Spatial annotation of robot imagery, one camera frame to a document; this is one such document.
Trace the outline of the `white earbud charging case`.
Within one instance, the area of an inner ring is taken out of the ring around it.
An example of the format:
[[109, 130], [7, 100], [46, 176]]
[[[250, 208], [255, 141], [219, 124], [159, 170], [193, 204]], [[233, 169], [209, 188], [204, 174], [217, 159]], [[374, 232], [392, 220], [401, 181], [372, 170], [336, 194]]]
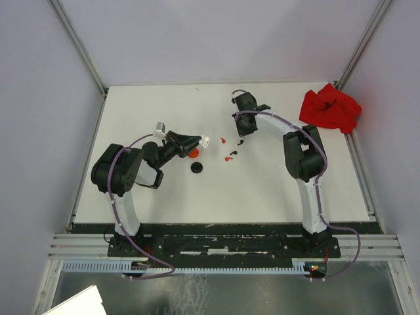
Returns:
[[199, 140], [199, 145], [203, 148], [207, 148], [209, 146], [210, 138], [208, 136], [201, 136], [201, 139]]

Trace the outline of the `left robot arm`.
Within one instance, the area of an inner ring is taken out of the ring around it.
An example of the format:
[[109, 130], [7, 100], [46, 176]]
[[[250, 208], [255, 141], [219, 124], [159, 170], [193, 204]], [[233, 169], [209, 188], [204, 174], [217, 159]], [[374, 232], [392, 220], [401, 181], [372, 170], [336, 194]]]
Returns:
[[137, 216], [131, 190], [138, 185], [157, 189], [163, 180], [161, 168], [175, 157], [185, 158], [202, 146], [209, 145], [206, 136], [180, 135], [173, 131], [156, 131], [145, 135], [159, 138], [162, 143], [145, 142], [141, 148], [134, 144], [110, 144], [91, 171], [91, 182], [104, 194], [114, 214], [115, 233], [124, 236], [122, 247], [132, 256], [140, 255], [145, 240], [138, 236], [141, 222]]

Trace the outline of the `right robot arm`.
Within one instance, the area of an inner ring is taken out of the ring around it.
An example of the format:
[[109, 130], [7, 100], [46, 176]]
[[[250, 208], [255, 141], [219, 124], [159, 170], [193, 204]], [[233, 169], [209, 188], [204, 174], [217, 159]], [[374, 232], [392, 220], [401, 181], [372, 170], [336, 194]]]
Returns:
[[232, 103], [238, 109], [232, 117], [240, 137], [262, 130], [282, 142], [285, 166], [297, 181], [303, 208], [301, 249], [310, 257], [319, 255], [331, 233], [323, 215], [322, 197], [327, 157], [317, 127], [301, 127], [280, 117], [270, 106], [258, 105], [256, 98], [245, 90], [232, 92]]

